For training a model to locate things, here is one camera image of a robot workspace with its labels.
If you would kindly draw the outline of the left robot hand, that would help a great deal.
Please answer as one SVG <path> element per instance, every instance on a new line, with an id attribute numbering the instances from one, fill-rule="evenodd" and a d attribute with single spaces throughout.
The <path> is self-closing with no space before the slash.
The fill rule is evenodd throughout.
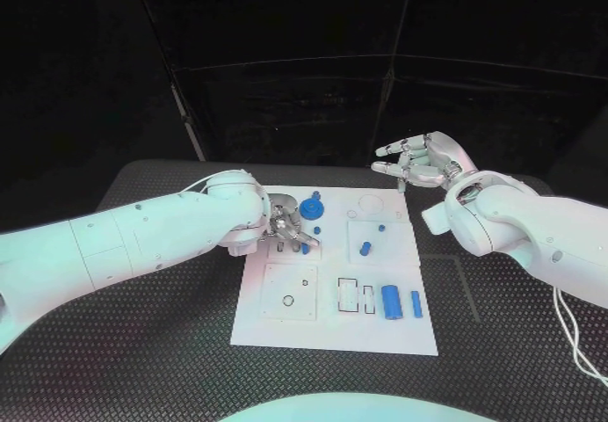
<path id="1" fill-rule="evenodd" d="M 268 222 L 271 235 L 291 243 L 298 242 L 300 244 L 318 247 L 320 241 L 301 228 L 298 201 L 284 193 L 271 193 L 268 198 L 271 205 Z"/>

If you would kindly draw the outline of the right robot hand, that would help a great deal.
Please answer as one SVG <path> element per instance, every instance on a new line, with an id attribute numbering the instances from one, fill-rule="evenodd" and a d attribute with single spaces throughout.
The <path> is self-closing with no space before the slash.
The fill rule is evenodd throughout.
<path id="1" fill-rule="evenodd" d="M 396 163 L 374 161 L 370 168 L 397 179 L 400 192 L 406 184 L 448 190 L 462 178 L 478 172 L 461 145 L 438 131 L 389 143 L 374 151 L 374 155 L 397 155 Z"/>

